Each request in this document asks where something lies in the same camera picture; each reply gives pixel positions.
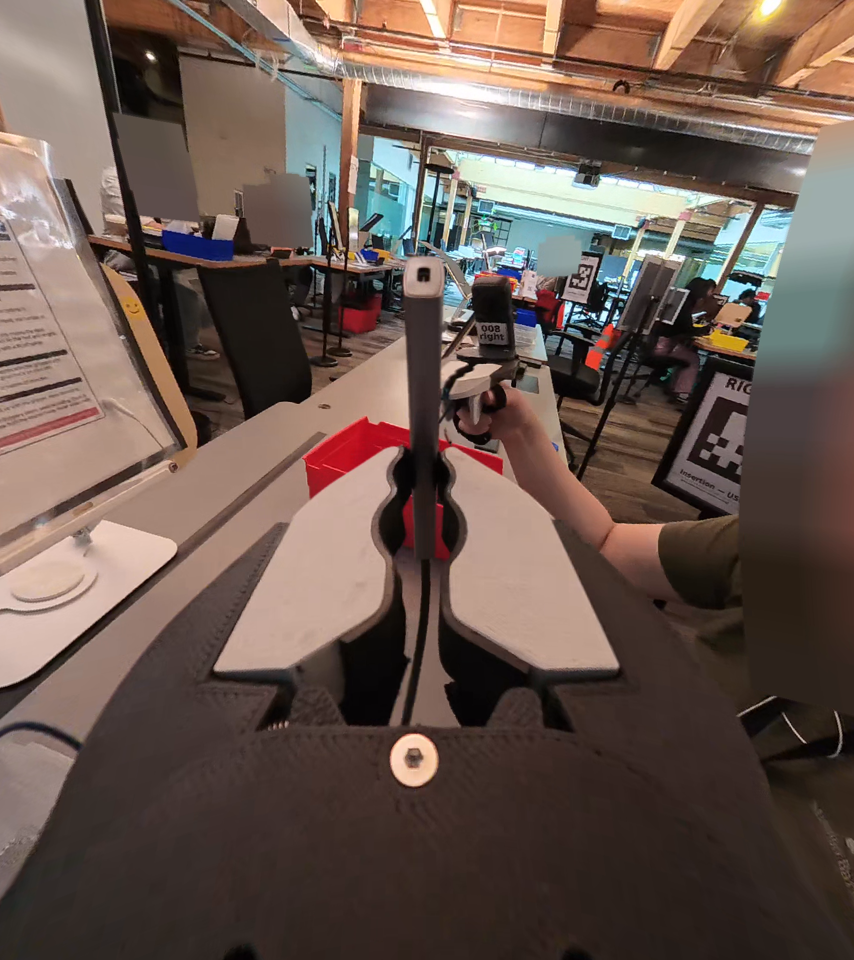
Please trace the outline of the wooden-edged black board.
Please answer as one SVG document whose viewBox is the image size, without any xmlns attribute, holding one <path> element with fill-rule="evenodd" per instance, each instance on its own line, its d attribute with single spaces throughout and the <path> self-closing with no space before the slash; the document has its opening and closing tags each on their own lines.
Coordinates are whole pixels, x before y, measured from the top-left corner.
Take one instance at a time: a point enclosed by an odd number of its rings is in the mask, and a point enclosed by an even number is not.
<svg viewBox="0 0 854 960">
<path fill-rule="evenodd" d="M 94 266 L 100 269 L 121 340 L 173 436 L 165 460 L 168 471 L 174 474 L 185 467 L 197 451 L 193 415 L 137 291 L 125 276 L 97 260 L 91 238 L 79 240 L 77 248 L 86 269 Z"/>
</svg>

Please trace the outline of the acrylic sign holder white base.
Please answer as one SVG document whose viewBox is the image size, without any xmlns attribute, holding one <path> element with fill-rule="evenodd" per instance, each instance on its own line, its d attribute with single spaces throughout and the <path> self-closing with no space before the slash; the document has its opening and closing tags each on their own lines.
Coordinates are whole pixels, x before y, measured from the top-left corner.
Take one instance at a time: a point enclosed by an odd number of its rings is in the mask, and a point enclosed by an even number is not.
<svg viewBox="0 0 854 960">
<path fill-rule="evenodd" d="M 188 448 L 49 147 L 0 131 L 0 690 L 174 558 L 174 540 L 106 515 Z"/>
</svg>

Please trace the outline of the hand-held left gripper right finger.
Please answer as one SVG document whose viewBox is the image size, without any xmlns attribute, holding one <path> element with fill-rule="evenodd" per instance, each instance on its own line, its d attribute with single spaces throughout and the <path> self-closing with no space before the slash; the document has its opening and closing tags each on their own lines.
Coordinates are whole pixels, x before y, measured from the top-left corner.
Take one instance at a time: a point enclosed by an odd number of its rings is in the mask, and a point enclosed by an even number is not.
<svg viewBox="0 0 854 960">
<path fill-rule="evenodd" d="M 484 726 L 510 690 L 544 700 L 621 664 L 550 514 L 466 451 L 441 453 L 438 654 L 457 724 Z"/>
</svg>

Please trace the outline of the person in olive shirt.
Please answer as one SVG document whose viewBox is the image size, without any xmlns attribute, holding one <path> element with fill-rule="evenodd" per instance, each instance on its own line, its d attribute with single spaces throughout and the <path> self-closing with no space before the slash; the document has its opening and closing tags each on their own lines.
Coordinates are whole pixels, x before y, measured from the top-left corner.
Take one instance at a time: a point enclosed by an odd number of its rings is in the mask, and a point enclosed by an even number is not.
<svg viewBox="0 0 854 960">
<path fill-rule="evenodd" d="M 854 946 L 854 717 L 789 703 L 775 712 L 747 674 L 738 519 L 663 525 L 659 553 L 701 666 L 739 714 L 769 711 L 752 744 L 784 838 Z"/>
</svg>

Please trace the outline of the small marker sign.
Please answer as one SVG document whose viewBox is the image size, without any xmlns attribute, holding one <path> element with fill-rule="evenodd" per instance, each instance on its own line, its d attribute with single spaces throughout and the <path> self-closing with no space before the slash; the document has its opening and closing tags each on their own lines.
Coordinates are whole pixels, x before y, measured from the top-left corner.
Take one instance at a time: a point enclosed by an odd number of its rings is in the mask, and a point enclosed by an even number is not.
<svg viewBox="0 0 854 960">
<path fill-rule="evenodd" d="M 568 304 L 587 306 L 603 258 L 602 251 L 583 251 L 577 268 L 567 277 L 560 299 Z"/>
</svg>

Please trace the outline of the wooden office desk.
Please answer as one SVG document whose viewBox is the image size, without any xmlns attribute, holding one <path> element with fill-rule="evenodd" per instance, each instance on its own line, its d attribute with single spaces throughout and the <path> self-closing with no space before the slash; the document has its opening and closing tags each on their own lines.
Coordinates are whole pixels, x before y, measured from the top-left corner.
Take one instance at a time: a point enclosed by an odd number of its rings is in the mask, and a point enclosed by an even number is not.
<svg viewBox="0 0 854 960">
<path fill-rule="evenodd" d="M 202 259 L 193 259 L 186 256 L 179 256 L 176 254 L 170 254 L 166 252 L 163 248 L 157 246 L 146 246 L 145 247 L 145 259 L 146 262 L 157 269 L 158 272 L 158 282 L 159 289 L 161 293 L 161 302 L 163 304 L 163 317 L 162 322 L 164 325 L 164 330 L 169 341 L 169 348 L 171 349 L 171 355 L 169 357 L 170 366 L 173 369 L 174 377 L 181 388 L 181 391 L 185 395 L 195 397 L 199 400 L 214 401 L 220 402 L 221 396 L 219 393 L 211 392 L 209 390 L 204 391 L 199 388 L 194 388 L 190 382 L 188 369 L 185 366 L 186 364 L 186 353 L 185 348 L 180 342 L 180 333 L 181 333 L 181 321 L 179 319 L 179 306 L 176 299 L 175 293 L 175 283 L 172 279 L 173 273 L 176 271 L 183 271 L 187 269 L 196 270 L 197 267 L 212 267 L 212 268 L 222 268 L 222 267 L 241 267 L 256 263 L 261 263 L 266 259 L 271 257 L 260 257 L 260 256 L 244 256 L 244 257 L 235 257 L 230 262 L 210 262 Z M 294 257 L 284 260 L 277 260 L 280 263 L 280 266 L 283 271 L 290 271 L 293 267 L 312 267 L 317 269 L 323 269 L 327 274 L 339 275 L 342 276 L 343 270 L 337 270 L 336 265 L 331 265 L 326 262 L 321 261 L 318 257 Z M 298 314 L 295 313 L 292 305 L 293 316 L 298 322 Z M 337 358 L 329 354 L 329 347 L 327 344 L 329 338 L 329 328 L 325 326 L 322 329 L 323 335 L 323 347 L 324 352 L 319 356 L 309 357 L 312 370 L 315 367 L 335 367 L 337 366 Z M 225 359 L 226 356 L 223 351 L 223 347 L 220 344 L 220 353 Z"/>
</svg>

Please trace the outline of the grey usb hub with cable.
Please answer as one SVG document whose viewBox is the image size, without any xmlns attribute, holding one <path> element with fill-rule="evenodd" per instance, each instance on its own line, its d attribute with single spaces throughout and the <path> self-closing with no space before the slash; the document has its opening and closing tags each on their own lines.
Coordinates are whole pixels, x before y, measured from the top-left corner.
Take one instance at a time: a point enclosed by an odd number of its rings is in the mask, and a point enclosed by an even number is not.
<svg viewBox="0 0 854 960">
<path fill-rule="evenodd" d="M 409 725 L 426 647 L 431 563 L 436 540 L 444 265 L 435 256 L 409 258 L 403 294 L 409 398 L 409 446 L 401 460 L 412 503 L 413 552 L 420 564 L 420 605 L 401 724 Z"/>
</svg>

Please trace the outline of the board on black tripod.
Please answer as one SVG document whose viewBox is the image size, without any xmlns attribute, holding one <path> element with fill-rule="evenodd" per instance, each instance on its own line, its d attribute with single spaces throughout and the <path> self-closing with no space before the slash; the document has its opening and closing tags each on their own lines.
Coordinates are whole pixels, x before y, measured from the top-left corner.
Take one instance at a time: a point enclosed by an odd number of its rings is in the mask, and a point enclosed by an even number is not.
<svg viewBox="0 0 854 960">
<path fill-rule="evenodd" d="M 587 449 L 577 469 L 578 481 L 583 480 L 587 466 L 597 451 L 625 375 L 638 355 L 641 341 L 658 321 L 664 304 L 670 300 L 682 303 L 686 298 L 684 292 L 674 294 L 675 278 L 679 270 L 679 261 L 671 258 L 650 254 L 644 259 L 616 327 L 620 336 L 607 352 L 597 397 L 597 402 L 601 405 L 601 415 L 593 434 L 588 438 Z"/>
</svg>

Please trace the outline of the office chair with orange vest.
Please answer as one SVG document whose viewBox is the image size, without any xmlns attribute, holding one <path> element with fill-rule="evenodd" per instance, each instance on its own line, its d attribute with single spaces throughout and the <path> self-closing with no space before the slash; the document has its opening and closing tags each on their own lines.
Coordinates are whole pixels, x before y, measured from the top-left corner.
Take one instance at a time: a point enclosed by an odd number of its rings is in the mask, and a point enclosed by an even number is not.
<svg viewBox="0 0 854 960">
<path fill-rule="evenodd" d="M 556 411 L 564 401 L 574 400 L 601 406 L 607 399 L 612 367 L 604 358 L 616 347 L 620 333 L 610 323 L 594 340 L 577 330 L 554 330 L 558 344 L 548 356 Z"/>
</svg>

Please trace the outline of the red plastic bin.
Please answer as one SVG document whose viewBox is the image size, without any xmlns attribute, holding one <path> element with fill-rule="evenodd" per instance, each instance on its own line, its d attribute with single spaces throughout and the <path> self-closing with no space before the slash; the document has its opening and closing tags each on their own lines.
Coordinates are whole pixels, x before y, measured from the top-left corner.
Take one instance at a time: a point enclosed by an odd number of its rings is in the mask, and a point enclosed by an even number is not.
<svg viewBox="0 0 854 960">
<path fill-rule="evenodd" d="M 348 474 L 381 451 L 399 446 L 409 447 L 409 428 L 407 427 L 397 426 L 386 421 L 372 422 L 366 416 L 350 423 L 333 436 L 325 438 L 303 457 L 310 497 L 315 497 L 340 476 Z M 441 451 L 457 448 L 495 474 L 501 476 L 504 474 L 504 461 L 501 457 L 483 450 L 477 450 L 469 446 L 467 441 L 450 443 L 441 437 L 438 448 Z M 447 560 L 450 557 L 450 552 L 442 537 L 441 527 L 444 508 L 439 500 L 435 513 L 433 557 L 439 560 Z M 404 546 L 413 549 L 415 536 L 411 499 L 404 506 L 403 519 L 406 530 Z"/>
</svg>

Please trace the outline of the person's right hand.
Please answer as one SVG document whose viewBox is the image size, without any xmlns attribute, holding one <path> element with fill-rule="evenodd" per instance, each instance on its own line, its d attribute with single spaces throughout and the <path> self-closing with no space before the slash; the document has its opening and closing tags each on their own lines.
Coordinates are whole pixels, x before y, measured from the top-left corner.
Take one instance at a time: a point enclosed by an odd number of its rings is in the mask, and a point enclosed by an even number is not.
<svg viewBox="0 0 854 960">
<path fill-rule="evenodd" d="M 528 440 L 538 435 L 540 422 L 521 390 L 498 386 L 482 396 L 481 433 L 507 445 L 508 442 Z"/>
</svg>

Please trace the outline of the person's right forearm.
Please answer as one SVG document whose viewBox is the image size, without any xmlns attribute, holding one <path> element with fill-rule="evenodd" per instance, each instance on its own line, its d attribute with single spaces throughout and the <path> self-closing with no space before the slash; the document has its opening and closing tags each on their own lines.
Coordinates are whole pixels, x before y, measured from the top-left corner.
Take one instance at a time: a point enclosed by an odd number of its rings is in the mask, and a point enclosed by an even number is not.
<svg viewBox="0 0 854 960">
<path fill-rule="evenodd" d="M 649 599 L 679 600 L 660 558 L 663 525 L 614 521 L 601 501 L 560 462 L 542 426 L 534 438 L 509 441 L 504 447 L 518 485 L 555 520 L 595 548 Z"/>
</svg>

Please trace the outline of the dark blue cable blue plug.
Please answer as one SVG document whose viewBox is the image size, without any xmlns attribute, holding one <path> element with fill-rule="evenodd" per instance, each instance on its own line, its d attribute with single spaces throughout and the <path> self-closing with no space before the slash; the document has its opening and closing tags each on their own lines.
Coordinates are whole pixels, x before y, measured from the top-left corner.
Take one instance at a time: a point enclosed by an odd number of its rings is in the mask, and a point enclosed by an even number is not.
<svg viewBox="0 0 854 960">
<path fill-rule="evenodd" d="M 0 741 L 3 738 L 20 733 L 34 733 L 44 738 L 52 739 L 58 744 L 69 748 L 75 754 L 80 752 L 83 748 L 83 742 L 78 738 L 70 735 L 58 727 L 37 721 L 19 721 L 13 724 L 2 726 L 0 728 Z"/>
</svg>

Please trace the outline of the black office chair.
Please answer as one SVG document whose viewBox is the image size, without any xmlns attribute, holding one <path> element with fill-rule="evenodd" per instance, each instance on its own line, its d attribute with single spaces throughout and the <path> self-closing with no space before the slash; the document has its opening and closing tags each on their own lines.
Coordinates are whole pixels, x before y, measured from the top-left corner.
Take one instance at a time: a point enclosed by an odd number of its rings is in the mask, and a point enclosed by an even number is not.
<svg viewBox="0 0 854 960">
<path fill-rule="evenodd" d="M 309 399 L 312 366 L 279 261 L 196 271 L 244 417 Z"/>
</svg>

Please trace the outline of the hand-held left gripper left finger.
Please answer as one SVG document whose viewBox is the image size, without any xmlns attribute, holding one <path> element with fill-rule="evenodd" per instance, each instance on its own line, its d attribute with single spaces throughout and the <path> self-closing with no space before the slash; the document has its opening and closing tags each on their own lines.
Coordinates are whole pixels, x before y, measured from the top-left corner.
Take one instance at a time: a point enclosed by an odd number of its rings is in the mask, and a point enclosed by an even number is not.
<svg viewBox="0 0 854 960">
<path fill-rule="evenodd" d="M 388 447 L 292 518 L 213 666 L 218 678 L 325 690 L 345 722 L 386 726 L 409 658 L 396 554 L 409 450 Z"/>
</svg>

